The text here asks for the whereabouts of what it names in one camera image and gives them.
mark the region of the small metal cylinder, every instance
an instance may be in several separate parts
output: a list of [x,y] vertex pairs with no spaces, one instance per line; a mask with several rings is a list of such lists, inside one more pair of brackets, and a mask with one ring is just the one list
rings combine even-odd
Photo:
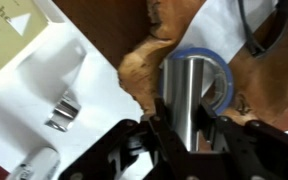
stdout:
[[201,102],[204,60],[187,57],[164,62],[164,101],[167,119],[188,151],[197,150],[194,120]]

